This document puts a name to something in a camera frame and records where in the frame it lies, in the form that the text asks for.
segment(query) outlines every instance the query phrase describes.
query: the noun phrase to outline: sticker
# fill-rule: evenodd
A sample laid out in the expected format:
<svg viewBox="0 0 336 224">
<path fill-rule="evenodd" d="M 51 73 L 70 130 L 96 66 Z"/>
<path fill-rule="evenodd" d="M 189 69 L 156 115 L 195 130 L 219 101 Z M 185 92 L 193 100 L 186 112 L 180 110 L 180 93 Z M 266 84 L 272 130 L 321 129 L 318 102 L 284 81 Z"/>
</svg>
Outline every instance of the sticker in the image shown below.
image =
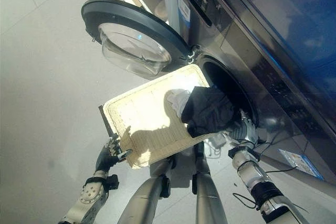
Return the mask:
<svg viewBox="0 0 336 224">
<path fill-rule="evenodd" d="M 295 154 L 293 152 L 288 152 L 281 149 L 279 149 L 279 151 L 292 167 L 297 166 L 297 169 L 299 169 L 300 171 L 308 173 L 321 180 L 324 180 L 323 176 L 317 171 L 317 169 L 313 166 L 313 164 L 310 162 L 307 156 L 303 154 L 301 155 Z"/>
<path fill-rule="evenodd" d="M 190 27 L 190 9 L 183 0 L 177 0 L 179 16 L 182 17 L 184 23 Z"/>
</svg>

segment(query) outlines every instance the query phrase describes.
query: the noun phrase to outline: robotic hand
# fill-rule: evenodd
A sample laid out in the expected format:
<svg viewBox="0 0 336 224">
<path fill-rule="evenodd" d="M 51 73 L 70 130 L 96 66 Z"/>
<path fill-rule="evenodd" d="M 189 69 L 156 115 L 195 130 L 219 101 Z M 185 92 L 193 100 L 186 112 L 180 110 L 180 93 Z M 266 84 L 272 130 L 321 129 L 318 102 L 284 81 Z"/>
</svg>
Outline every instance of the robotic hand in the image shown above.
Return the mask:
<svg viewBox="0 0 336 224">
<path fill-rule="evenodd" d="M 240 128 L 229 136 L 238 144 L 229 150 L 232 165 L 253 196 L 257 210 L 266 223 L 308 224 L 293 203 L 275 186 L 272 179 L 258 165 L 260 156 L 253 149 L 258 143 L 258 133 L 253 122 L 241 110 Z"/>
<path fill-rule="evenodd" d="M 98 211 L 105 204 L 109 190 L 118 189 L 118 177 L 115 174 L 109 176 L 109 169 L 125 160 L 132 150 L 121 152 L 117 137 L 115 134 L 104 145 L 98 156 L 94 175 L 86 180 L 79 199 L 59 224 L 92 224 Z"/>
</svg>

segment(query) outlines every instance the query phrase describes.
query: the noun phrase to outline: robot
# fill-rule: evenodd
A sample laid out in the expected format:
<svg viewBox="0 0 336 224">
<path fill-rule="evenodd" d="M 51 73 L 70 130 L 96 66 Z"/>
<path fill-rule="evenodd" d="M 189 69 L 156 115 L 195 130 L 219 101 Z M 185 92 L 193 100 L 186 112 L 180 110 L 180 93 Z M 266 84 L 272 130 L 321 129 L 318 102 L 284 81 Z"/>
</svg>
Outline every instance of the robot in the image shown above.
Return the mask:
<svg viewBox="0 0 336 224">
<path fill-rule="evenodd" d="M 241 113 L 240 127 L 229 133 L 237 146 L 228 152 L 232 165 L 237 170 L 247 190 L 254 198 L 257 210 L 270 224 L 308 224 L 294 204 L 275 186 L 271 178 L 258 165 L 259 154 L 254 151 L 258 134 L 253 122 Z M 102 148 L 94 175 L 87 179 L 79 199 L 58 224 L 92 224 L 108 198 L 109 190 L 118 189 L 117 175 L 109 176 L 110 168 L 132 152 L 121 152 L 118 135 L 110 137 Z M 193 175 L 192 191 L 197 194 L 197 224 L 227 224 L 224 208 L 216 186 L 211 178 L 204 155 L 204 143 L 194 146 L 196 174 Z M 166 173 L 176 165 L 174 157 L 158 162 L 156 169 L 134 193 L 118 224 L 151 224 L 160 197 L 170 195 L 170 181 Z"/>
</svg>

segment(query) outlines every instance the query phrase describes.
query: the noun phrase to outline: white basket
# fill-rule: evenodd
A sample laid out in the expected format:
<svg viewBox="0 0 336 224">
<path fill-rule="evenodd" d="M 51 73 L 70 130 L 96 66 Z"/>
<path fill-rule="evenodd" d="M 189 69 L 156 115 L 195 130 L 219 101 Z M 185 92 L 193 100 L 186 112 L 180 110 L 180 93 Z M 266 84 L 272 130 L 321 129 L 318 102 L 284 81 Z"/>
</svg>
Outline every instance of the white basket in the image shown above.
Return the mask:
<svg viewBox="0 0 336 224">
<path fill-rule="evenodd" d="M 213 135 L 192 138 L 167 100 L 170 90 L 192 91 L 195 86 L 209 87 L 200 68 L 188 65 L 104 104 L 104 114 L 120 137 L 121 149 L 133 150 L 127 157 L 133 169 L 148 166 Z"/>
</svg>

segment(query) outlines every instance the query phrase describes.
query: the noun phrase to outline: floor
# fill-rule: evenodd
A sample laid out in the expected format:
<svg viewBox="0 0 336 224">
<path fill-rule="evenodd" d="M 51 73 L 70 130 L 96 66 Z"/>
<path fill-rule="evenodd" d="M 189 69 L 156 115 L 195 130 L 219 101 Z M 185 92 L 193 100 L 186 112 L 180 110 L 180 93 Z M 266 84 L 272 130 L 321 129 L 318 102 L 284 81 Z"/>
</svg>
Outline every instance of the floor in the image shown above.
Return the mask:
<svg viewBox="0 0 336 224">
<path fill-rule="evenodd" d="M 0 223 L 57 223 L 77 200 L 107 140 L 98 106 L 146 81 L 107 63 L 85 32 L 86 0 L 0 0 L 1 180 Z M 232 196 L 248 192 L 226 153 L 210 155 L 212 176 L 229 223 L 264 223 Z M 262 163 L 264 169 L 272 169 Z M 117 223 L 149 169 L 116 165 L 120 186 L 96 223 Z M 309 213 L 310 223 L 333 223 L 336 201 L 286 174 L 278 187 Z M 159 201 L 154 223 L 194 223 L 191 188 L 172 188 Z"/>
</svg>

